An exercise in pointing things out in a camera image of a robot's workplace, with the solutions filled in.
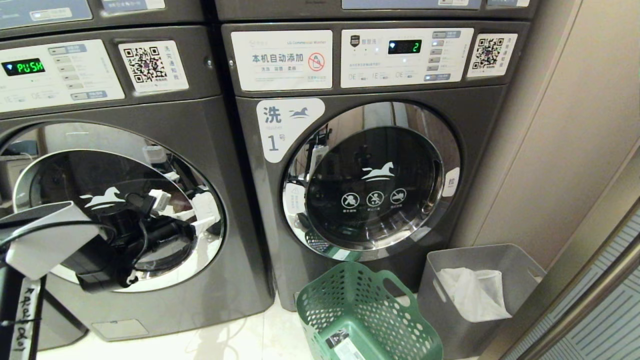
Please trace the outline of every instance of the qr code sticker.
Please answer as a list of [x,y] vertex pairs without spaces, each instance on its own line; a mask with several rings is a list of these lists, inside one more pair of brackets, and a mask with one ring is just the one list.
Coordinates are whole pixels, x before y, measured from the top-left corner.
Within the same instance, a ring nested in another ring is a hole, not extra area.
[[506,74],[518,34],[480,34],[467,77]]
[[189,88],[174,41],[136,42],[118,47],[137,92]]
[[127,64],[137,83],[166,81],[166,69],[157,46],[124,49]]

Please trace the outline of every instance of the washer door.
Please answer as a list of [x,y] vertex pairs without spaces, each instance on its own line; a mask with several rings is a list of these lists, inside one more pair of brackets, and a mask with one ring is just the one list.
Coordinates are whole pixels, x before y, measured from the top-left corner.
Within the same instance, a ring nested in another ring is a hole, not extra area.
[[[31,127],[8,144],[0,163],[9,174],[0,190],[12,199],[14,211],[72,200],[87,213],[98,213],[129,194],[162,190],[171,198],[161,215],[179,213],[190,224],[205,224],[193,238],[171,237],[143,256],[135,268],[139,281],[117,291],[173,286],[199,273],[218,253],[225,230],[218,195],[203,175],[152,140],[109,126],[62,122]],[[206,217],[216,212],[218,221]],[[52,273],[77,283],[75,273],[62,265]]]
[[319,254],[385,258],[438,223],[459,174],[443,120],[414,104],[376,102],[329,121],[298,149],[284,180],[285,216]]

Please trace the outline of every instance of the beige wall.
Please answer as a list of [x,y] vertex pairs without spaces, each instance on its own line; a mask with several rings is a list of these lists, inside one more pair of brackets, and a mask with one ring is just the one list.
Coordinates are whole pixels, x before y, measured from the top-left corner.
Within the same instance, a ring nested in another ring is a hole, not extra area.
[[546,0],[454,246],[549,266],[640,138],[640,3]]

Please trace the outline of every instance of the qr code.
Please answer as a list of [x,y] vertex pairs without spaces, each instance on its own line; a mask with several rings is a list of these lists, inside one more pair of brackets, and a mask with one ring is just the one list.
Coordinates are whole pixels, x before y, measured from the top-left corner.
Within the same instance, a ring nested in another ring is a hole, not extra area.
[[478,41],[472,69],[492,69],[498,64],[504,38],[482,38]]
[[127,64],[135,82],[152,83],[168,80],[157,46],[133,47],[122,51],[127,58]]

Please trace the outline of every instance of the gray trash bin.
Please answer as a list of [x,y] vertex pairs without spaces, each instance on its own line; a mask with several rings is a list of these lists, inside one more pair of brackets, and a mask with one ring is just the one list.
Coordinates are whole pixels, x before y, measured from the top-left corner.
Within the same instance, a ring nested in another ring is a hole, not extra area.
[[418,304],[424,318],[440,335],[446,360],[479,356],[493,339],[497,327],[509,319],[478,323],[465,320],[436,276],[444,268],[501,271],[504,303],[511,315],[546,275],[526,252],[512,244],[430,252],[418,292]]

